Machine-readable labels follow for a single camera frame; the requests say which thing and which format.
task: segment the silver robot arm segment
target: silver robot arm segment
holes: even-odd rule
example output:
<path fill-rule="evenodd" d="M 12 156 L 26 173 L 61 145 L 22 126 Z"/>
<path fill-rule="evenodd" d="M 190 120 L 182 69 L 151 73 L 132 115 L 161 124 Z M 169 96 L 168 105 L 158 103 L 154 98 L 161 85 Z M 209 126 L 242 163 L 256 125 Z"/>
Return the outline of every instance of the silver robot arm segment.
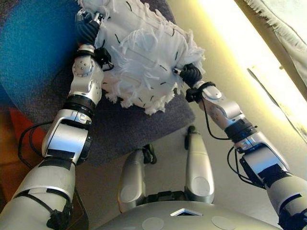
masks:
<path fill-rule="evenodd" d="M 196 101 L 225 131 L 242 154 L 240 163 L 248 178 L 264 186 L 284 230 L 302 230 L 307 225 L 307 181 L 293 174 L 269 140 L 244 116 L 236 102 L 227 99 L 212 82 L 201 81 L 193 65 L 174 69 L 192 88 L 187 100 Z"/>
<path fill-rule="evenodd" d="M 99 29 L 99 15 L 84 26 Z M 68 98 L 42 144 L 44 160 L 25 177 L 0 216 L 0 229 L 64 230 L 68 226 L 75 187 L 75 166 L 87 159 L 88 130 L 101 99 L 103 71 L 90 42 L 81 45 Z"/>

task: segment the floor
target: floor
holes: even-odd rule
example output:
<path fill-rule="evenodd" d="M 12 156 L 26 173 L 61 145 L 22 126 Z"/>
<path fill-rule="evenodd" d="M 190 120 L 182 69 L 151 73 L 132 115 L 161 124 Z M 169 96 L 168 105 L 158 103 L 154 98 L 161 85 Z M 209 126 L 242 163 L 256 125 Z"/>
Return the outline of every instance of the floor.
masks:
<path fill-rule="evenodd" d="M 248 75 L 246 69 L 238 67 L 236 58 L 202 11 L 200 1 L 167 2 L 177 24 L 185 30 L 192 29 L 196 43 L 206 49 L 205 79 L 214 81 L 228 97 L 237 101 L 249 120 L 258 125 L 286 157 L 293 173 L 307 179 L 307 144 L 292 128 L 280 109 Z M 245 48 L 247 53 L 252 52 L 250 48 Z M 196 115 L 194 124 L 203 136 L 211 159 L 215 181 L 213 203 L 278 227 L 278 217 L 266 191 L 241 182 L 229 169 L 226 155 L 232 143 L 210 137 L 205 126 L 204 113 L 195 103 L 191 103 L 190 106 Z M 215 135 L 224 136 L 223 131 L 215 124 L 210 124 Z M 158 163 L 145 168 L 147 194 L 184 188 L 187 156 L 184 150 L 185 133 L 186 128 L 153 143 Z M 85 163 L 77 169 L 77 186 L 87 208 L 91 228 L 96 228 L 119 215 L 116 195 L 125 158 L 126 156 L 121 157 L 100 167 Z"/>

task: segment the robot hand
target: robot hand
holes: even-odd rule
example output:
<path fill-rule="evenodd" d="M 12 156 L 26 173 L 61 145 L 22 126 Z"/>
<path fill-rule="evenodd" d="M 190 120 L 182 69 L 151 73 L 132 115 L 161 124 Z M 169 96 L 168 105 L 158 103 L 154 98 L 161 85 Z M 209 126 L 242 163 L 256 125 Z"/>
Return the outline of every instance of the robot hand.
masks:
<path fill-rule="evenodd" d="M 102 18 L 101 14 L 96 13 L 94 19 L 92 19 L 90 13 L 84 9 L 79 10 L 75 17 L 78 44 L 94 46 Z"/>
<path fill-rule="evenodd" d="M 238 104 L 227 99 L 212 82 L 201 81 L 193 64 L 173 72 L 191 87 L 186 99 L 200 108 L 234 142 L 242 154 L 240 163 L 249 184 L 265 188 L 284 230 L 302 230 L 307 225 L 307 181 L 291 174 L 289 166 L 269 140 L 245 118 Z"/>

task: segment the black stitch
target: black stitch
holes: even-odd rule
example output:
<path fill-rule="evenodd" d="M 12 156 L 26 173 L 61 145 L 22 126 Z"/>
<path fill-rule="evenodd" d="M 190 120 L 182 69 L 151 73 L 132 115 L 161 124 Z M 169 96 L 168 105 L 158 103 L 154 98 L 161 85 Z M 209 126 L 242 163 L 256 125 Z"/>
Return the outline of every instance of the black stitch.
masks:
<path fill-rule="evenodd" d="M 167 69 L 165 69 L 163 66 L 160 65 L 160 67 L 162 67 L 165 71 L 167 71 Z"/>
<path fill-rule="evenodd" d="M 126 3 L 127 3 L 127 4 L 128 4 L 129 6 L 130 6 L 129 2 L 127 2 L 127 1 L 126 1 Z M 132 8 L 131 8 L 131 6 L 130 6 L 130 10 L 132 11 Z"/>
<path fill-rule="evenodd" d="M 118 37 L 117 37 L 117 35 L 116 35 L 116 34 L 115 34 L 115 37 L 116 37 L 116 39 L 117 39 L 118 43 L 120 43 L 120 41 L 119 41 L 119 39 L 118 39 Z"/>

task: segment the white fringe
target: white fringe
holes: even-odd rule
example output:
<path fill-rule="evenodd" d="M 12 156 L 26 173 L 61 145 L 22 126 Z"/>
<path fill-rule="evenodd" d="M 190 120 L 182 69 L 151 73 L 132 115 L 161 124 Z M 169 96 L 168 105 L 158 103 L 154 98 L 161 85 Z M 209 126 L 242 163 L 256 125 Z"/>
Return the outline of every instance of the white fringe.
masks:
<path fill-rule="evenodd" d="M 292 30 L 285 22 L 280 20 L 272 13 L 266 5 L 260 0 L 244 0 L 256 13 L 260 13 L 261 17 L 267 18 L 267 24 L 272 26 L 276 33 L 282 36 L 286 41 L 301 51 L 307 50 L 306 43 Z"/>

